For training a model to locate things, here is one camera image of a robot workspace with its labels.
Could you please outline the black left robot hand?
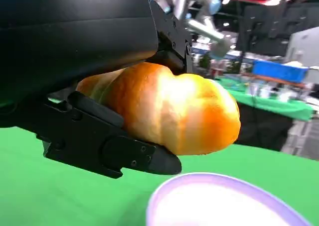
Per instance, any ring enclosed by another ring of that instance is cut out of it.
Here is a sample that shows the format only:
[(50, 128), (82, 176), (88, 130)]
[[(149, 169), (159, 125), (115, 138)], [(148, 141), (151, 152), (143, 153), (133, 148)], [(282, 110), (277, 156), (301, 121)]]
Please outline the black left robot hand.
[(121, 115), (79, 92), (49, 95), (146, 60), (190, 72), (191, 40), (154, 0), (0, 0), (0, 125), (35, 133), (48, 159), (110, 178), (178, 174), (179, 158), (130, 137)]

